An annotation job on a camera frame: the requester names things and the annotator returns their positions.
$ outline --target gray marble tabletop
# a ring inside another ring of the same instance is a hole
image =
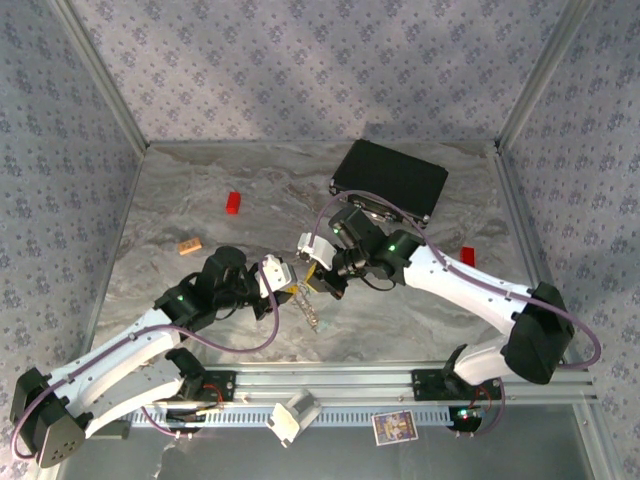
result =
[[[167,288],[199,271],[220,245],[243,250],[249,262],[274,253],[303,274],[295,258],[302,232],[309,231],[330,199],[328,181],[351,143],[157,145],[147,152],[133,205],[96,327],[94,345],[130,325]],[[449,171],[427,227],[437,245],[457,257],[463,245],[476,248],[477,267],[510,281],[526,275],[510,240],[489,161],[488,143],[386,144]],[[230,191],[242,194],[240,213],[227,215]],[[326,222],[323,232],[330,236]],[[203,248],[186,256],[179,242],[199,237]],[[259,353],[233,355],[190,348],[208,364],[250,361],[444,360],[462,343],[497,334],[474,315],[434,295],[409,287],[388,293],[353,282],[341,301],[312,294],[318,332],[292,304],[281,309],[274,343]],[[200,333],[240,348],[262,343],[273,317],[256,322],[251,309],[236,312]]]

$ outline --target playing card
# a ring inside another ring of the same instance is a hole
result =
[[[378,446],[418,439],[418,430],[411,411],[382,413],[373,415],[371,419]]]

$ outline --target yellow object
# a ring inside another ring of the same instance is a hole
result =
[[[309,279],[311,278],[311,275],[313,275],[313,272],[316,271],[316,266],[318,265],[317,262],[313,262],[313,264],[309,267],[309,271],[307,272],[307,275],[304,277],[304,284],[307,286],[307,288],[309,290],[312,290],[316,293],[318,293],[316,290],[314,290],[313,288],[311,288],[311,286],[307,283],[309,281]],[[289,287],[285,290],[285,292],[290,293],[292,295],[295,295],[296,293],[298,293],[298,285],[294,285],[292,287]]]
[[[200,239],[198,237],[178,244],[178,252],[180,252],[180,255],[186,255],[187,253],[195,252],[201,248],[202,243],[200,243]]]

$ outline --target wall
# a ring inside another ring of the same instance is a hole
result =
[[[0,16],[0,478],[15,479],[15,381],[77,353],[137,159],[45,3]]]
[[[74,0],[148,141],[494,138],[564,0]]]
[[[630,478],[640,478],[639,47],[638,3],[598,2],[509,152],[540,254],[603,343],[591,370]]]

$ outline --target black case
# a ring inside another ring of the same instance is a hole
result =
[[[333,174],[329,191],[346,190],[375,193],[400,207],[418,224],[425,226],[433,214],[444,182],[444,168],[366,140],[356,140]],[[399,222],[402,217],[380,203],[350,195],[347,200],[377,219]]]

